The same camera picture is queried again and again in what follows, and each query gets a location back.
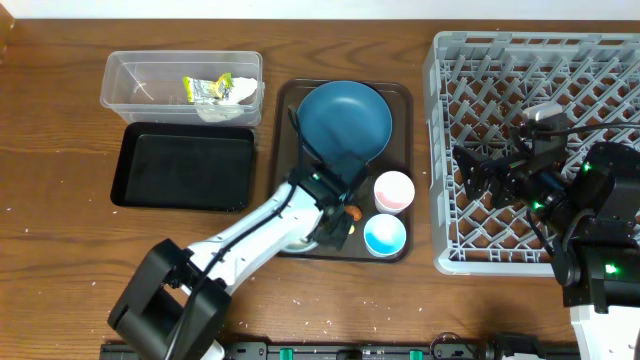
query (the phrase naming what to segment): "blue cup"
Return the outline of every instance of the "blue cup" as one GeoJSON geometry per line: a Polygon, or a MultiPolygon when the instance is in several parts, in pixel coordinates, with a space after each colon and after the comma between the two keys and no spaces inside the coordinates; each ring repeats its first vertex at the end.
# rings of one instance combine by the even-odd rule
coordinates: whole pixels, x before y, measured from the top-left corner
{"type": "Polygon", "coordinates": [[[364,225],[364,243],[373,256],[394,255],[402,250],[406,242],[404,224],[393,215],[376,215],[364,225]]]}

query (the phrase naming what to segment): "blue bowl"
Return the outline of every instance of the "blue bowl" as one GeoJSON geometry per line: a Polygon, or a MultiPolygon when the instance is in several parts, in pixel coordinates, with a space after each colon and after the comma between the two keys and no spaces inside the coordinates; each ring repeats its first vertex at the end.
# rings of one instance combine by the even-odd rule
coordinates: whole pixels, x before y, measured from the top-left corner
{"type": "Polygon", "coordinates": [[[393,123],[386,101],[354,81],[317,87],[302,100],[298,116],[305,140],[329,165],[345,159],[349,166],[366,164],[391,138],[393,123]]]}
{"type": "Polygon", "coordinates": [[[376,215],[364,225],[364,243],[373,256],[394,255],[402,250],[406,242],[404,224],[393,215],[376,215]]]}

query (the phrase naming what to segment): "wooden surface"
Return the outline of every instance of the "wooden surface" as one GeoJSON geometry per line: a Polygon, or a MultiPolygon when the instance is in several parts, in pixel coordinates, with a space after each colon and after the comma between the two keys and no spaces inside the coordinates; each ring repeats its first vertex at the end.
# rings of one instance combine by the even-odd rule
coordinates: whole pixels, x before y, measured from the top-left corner
{"type": "Polygon", "coordinates": [[[13,16],[9,14],[7,9],[0,4],[0,64],[2,64],[2,56],[4,55],[4,49],[13,26],[13,16]]]}
{"type": "Polygon", "coordinates": [[[125,122],[100,106],[116,50],[256,50],[264,120],[251,207],[267,196],[276,94],[291,78],[395,81],[415,101],[415,248],[399,265],[273,259],[235,295],[224,338],[421,342],[442,331],[575,341],[552,279],[453,277],[433,266],[421,66],[443,30],[634,32],[639,23],[522,21],[18,21],[0,67],[0,357],[91,359],[142,257],[241,215],[117,208],[125,122]]]}

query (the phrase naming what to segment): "pink cup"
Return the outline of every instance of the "pink cup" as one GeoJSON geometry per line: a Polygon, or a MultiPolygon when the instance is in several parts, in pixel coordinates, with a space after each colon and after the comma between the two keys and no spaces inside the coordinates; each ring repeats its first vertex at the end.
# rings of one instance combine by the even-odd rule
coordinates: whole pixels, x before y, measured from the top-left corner
{"type": "Polygon", "coordinates": [[[376,209],[382,214],[395,215],[411,205],[416,188],[411,179],[399,171],[387,171],[373,185],[376,209]]]}

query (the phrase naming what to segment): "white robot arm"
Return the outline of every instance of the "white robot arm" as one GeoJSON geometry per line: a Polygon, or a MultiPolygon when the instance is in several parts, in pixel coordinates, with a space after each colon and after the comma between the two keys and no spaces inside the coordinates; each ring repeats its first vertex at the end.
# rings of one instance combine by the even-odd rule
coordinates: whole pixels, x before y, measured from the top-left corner
{"type": "MultiPolygon", "coordinates": [[[[285,201],[292,185],[280,185],[276,193],[266,203],[251,214],[216,236],[191,244],[193,251],[191,262],[204,270],[213,256],[239,234],[258,224],[275,212],[285,201]]],[[[254,271],[275,256],[279,251],[299,241],[309,241],[307,237],[316,228],[322,218],[322,211],[316,206],[316,199],[304,189],[297,187],[287,207],[279,216],[269,220],[256,231],[247,235],[224,256],[224,262],[218,262],[209,272],[211,280],[222,279],[231,295],[254,271]]],[[[191,293],[191,289],[182,289],[191,293]]],[[[221,360],[224,348],[214,341],[203,355],[203,360],[221,360]]]]}
{"type": "Polygon", "coordinates": [[[109,325],[143,359],[222,359],[214,339],[233,292],[279,251],[311,241],[310,235],[341,248],[353,224],[345,202],[365,178],[366,169],[346,183],[322,165],[299,167],[267,202],[220,234],[184,250],[169,239],[156,245],[109,325]],[[184,308],[165,285],[190,294],[184,308]]]}

